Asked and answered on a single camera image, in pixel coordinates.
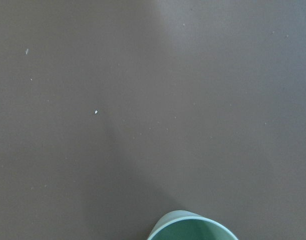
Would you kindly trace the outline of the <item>green cup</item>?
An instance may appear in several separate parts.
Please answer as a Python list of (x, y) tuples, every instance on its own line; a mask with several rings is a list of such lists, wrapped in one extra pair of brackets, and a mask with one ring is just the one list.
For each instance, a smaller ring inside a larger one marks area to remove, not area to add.
[(148, 235), (149, 240), (235, 240), (237, 237), (222, 224), (198, 214), (175, 210), (165, 214)]

